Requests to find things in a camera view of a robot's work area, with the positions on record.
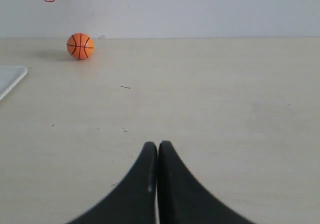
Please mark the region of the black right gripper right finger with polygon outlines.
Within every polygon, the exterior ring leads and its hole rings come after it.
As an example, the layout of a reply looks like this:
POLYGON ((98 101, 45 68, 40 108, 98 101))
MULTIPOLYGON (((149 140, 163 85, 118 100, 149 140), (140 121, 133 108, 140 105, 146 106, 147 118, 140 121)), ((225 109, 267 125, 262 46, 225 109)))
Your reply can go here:
POLYGON ((157 199, 161 224, 252 223, 207 191, 170 141, 162 141, 158 149, 157 199))

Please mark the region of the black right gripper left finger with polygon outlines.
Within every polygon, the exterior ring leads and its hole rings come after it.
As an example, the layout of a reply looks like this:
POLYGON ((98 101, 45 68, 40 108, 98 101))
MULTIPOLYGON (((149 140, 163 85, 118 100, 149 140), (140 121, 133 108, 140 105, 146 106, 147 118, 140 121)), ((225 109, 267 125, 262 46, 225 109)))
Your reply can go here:
POLYGON ((117 186, 71 224, 154 224, 158 151, 146 142, 117 186))

